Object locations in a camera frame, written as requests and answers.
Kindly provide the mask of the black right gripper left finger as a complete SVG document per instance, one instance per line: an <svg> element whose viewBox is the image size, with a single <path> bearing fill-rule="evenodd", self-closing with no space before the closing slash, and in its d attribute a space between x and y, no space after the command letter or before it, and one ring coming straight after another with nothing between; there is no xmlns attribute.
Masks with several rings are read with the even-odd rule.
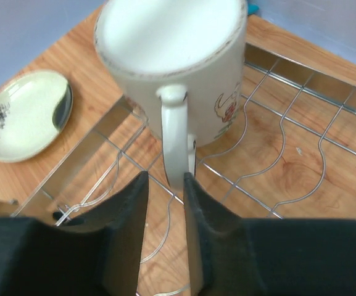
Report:
<svg viewBox="0 0 356 296"><path fill-rule="evenodd" d="M61 226L0 218L0 295L134 295L149 177Z"/></svg>

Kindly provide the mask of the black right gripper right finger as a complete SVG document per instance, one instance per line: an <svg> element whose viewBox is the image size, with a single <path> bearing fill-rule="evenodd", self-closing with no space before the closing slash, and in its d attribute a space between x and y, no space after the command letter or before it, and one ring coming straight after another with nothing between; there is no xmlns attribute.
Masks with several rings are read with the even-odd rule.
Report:
<svg viewBox="0 0 356 296"><path fill-rule="evenodd" d="M356 220L243 218L183 179L192 295L356 295Z"/></svg>

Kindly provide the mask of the green-lined floral mug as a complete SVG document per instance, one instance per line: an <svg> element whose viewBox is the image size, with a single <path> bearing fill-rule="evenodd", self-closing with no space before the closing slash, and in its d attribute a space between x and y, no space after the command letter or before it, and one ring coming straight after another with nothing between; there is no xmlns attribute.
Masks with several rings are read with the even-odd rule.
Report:
<svg viewBox="0 0 356 296"><path fill-rule="evenodd" d="M102 63L161 139L170 187L239 107L246 1L108 1L94 29Z"/></svg>

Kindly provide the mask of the white plate with black flowers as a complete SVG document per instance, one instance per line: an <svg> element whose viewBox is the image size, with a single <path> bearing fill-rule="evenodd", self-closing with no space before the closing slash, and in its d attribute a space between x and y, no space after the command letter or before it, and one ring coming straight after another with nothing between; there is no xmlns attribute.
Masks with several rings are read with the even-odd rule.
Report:
<svg viewBox="0 0 356 296"><path fill-rule="evenodd" d="M0 162L27 160L49 146L73 109L68 79L54 70L35 70L0 91Z"/></svg>

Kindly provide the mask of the steel wire dish rack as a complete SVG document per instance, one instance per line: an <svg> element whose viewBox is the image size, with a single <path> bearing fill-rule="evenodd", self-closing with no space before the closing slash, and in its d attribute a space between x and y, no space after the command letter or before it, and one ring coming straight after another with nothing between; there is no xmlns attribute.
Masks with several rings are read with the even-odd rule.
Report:
<svg viewBox="0 0 356 296"><path fill-rule="evenodd" d="M16 211L61 224L149 173L139 295L189 295L183 196L161 144L120 98ZM243 217L356 218L356 86L246 47L230 129L197 152L202 187Z"/></svg>

